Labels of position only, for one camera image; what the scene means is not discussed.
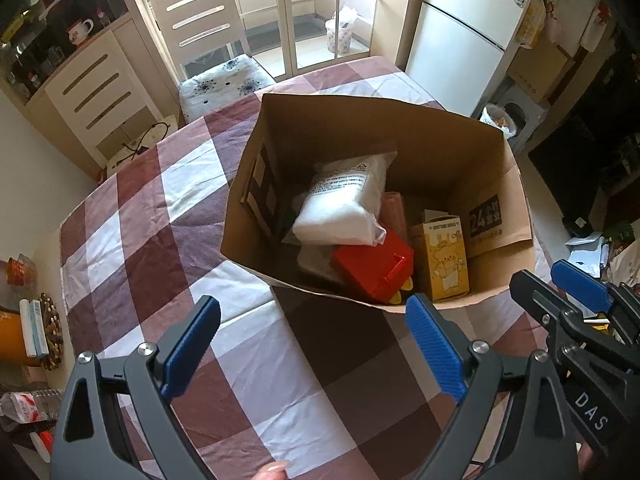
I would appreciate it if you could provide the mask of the person's right hand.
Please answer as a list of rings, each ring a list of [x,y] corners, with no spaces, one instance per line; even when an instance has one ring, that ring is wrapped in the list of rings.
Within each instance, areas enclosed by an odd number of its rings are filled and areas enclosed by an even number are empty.
[[[597,454],[593,452],[588,443],[583,443],[577,454],[579,475],[583,477],[591,468],[592,463],[597,458]]]

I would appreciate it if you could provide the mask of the person's left hand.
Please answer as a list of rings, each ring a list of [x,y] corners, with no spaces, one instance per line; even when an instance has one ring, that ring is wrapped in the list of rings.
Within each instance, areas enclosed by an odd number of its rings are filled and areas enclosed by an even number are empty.
[[[288,480],[288,472],[286,471],[290,466],[288,460],[277,460],[269,464],[262,466],[252,480]]]

